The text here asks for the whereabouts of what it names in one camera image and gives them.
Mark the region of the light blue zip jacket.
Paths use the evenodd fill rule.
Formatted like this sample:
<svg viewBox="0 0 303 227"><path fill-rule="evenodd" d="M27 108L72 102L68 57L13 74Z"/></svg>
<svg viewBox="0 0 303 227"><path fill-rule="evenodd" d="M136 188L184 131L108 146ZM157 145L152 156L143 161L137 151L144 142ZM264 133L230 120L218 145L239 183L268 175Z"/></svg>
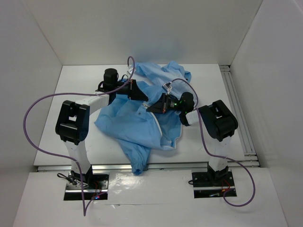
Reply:
<svg viewBox="0 0 303 227"><path fill-rule="evenodd" d="M190 71L175 61L161 67L151 62L137 63L134 72L150 80L139 81L139 89L148 102L134 101L125 95L117 95L112 104L100 110L95 126L105 135L114 138L129 159L132 173L140 175L145 169L152 149L174 150L182 135L178 111L150 113L147 108L159 100L162 85L172 82L171 94L180 98L184 92L192 92L188 84Z"/></svg>

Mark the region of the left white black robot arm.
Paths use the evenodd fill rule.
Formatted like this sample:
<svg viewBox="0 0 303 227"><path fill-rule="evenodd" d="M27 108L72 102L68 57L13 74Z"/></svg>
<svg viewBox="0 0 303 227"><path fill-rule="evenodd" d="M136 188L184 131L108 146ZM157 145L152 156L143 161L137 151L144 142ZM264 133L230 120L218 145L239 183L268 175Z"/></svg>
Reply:
<svg viewBox="0 0 303 227"><path fill-rule="evenodd" d="M71 178L87 189L93 184L92 165L88 160L85 139L89 132L90 115L110 105L117 94L126 95L136 101L148 101L148 97L139 89L136 80L129 76L126 81L118 79L116 69L109 68L104 72L104 79L98 85L95 96L89 96L77 102L63 102L55 132L64 142L69 156L78 162L72 164Z"/></svg>

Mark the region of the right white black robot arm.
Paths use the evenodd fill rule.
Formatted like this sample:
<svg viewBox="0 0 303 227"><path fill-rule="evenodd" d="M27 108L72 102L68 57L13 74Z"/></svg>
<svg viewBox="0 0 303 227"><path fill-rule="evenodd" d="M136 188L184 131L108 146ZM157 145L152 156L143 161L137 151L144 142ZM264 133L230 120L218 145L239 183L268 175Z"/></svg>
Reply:
<svg viewBox="0 0 303 227"><path fill-rule="evenodd" d="M206 128L208 135L215 141L214 152L207 154L210 160L207 171L194 173L189 184L194 187L220 186L228 183L230 142L238 128L238 121L222 100L211 105L194 108L194 96L184 92L180 99L163 93L160 99L147 108L148 112L165 114L167 111L179 111L179 119L185 126L200 124L200 129Z"/></svg>

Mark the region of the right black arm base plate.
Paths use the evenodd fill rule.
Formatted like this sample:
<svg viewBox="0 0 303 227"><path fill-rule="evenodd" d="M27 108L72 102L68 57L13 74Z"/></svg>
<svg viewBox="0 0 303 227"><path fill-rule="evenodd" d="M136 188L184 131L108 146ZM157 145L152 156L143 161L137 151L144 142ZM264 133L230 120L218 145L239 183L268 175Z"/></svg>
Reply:
<svg viewBox="0 0 303 227"><path fill-rule="evenodd" d="M193 172L192 180L188 183L194 187L232 187L235 186L232 172L229 171L227 175L213 179L207 172Z"/></svg>

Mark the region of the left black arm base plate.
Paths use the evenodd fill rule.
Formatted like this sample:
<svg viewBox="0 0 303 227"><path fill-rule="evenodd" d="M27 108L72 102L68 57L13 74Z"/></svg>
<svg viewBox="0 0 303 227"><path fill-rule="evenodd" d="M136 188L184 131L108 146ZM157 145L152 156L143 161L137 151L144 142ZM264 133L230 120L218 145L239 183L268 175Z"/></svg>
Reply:
<svg viewBox="0 0 303 227"><path fill-rule="evenodd" d="M80 179L73 179L71 174L68 177L72 182L67 182L66 192L81 192ZM108 190L109 173L93 174L88 182L83 181L84 192L106 192Z"/></svg>

